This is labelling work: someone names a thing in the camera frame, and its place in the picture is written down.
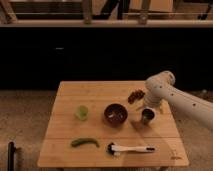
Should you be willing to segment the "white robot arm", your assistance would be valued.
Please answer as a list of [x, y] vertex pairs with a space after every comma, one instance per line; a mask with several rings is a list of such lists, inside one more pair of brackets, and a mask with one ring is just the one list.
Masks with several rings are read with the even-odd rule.
[[170, 71], [163, 71], [150, 76], [145, 81], [147, 92], [144, 104], [155, 108], [162, 100], [193, 118], [213, 132], [213, 103], [198, 98], [174, 87], [175, 76]]

